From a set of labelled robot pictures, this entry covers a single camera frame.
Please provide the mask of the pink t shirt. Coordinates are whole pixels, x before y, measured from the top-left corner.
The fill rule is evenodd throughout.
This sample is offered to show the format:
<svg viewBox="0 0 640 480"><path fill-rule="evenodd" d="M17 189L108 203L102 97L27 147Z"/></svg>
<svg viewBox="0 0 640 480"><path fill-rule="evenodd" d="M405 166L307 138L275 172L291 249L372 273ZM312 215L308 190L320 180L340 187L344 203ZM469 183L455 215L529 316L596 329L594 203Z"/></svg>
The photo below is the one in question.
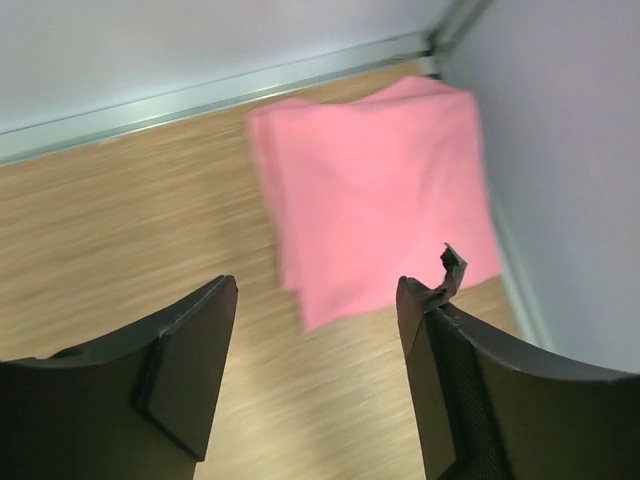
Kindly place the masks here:
<svg viewBox="0 0 640 480"><path fill-rule="evenodd" d="M254 166L304 327L392 305L403 276L435 286L451 246L464 287L499 276L474 95L407 76L365 98L252 110Z"/></svg>

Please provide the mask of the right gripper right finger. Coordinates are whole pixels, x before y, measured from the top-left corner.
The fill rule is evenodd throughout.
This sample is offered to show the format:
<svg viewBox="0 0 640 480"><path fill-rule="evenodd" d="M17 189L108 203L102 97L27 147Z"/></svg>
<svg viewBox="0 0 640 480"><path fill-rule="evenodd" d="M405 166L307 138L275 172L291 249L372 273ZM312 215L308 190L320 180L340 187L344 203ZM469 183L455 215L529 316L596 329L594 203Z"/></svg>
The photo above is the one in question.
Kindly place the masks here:
<svg viewBox="0 0 640 480"><path fill-rule="evenodd" d="M466 262L442 283L402 277L401 338L430 479L635 479L639 378L541 349L455 307Z"/></svg>

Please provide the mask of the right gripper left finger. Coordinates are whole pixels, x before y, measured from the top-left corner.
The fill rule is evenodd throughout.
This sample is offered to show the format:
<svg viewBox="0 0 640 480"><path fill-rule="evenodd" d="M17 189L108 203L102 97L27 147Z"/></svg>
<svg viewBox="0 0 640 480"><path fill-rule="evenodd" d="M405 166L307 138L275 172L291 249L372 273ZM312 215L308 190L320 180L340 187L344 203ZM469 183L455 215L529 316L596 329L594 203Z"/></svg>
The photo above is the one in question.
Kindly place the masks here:
<svg viewBox="0 0 640 480"><path fill-rule="evenodd" d="M205 459L238 299L223 275L151 315L1 365L5 479L190 479Z"/></svg>

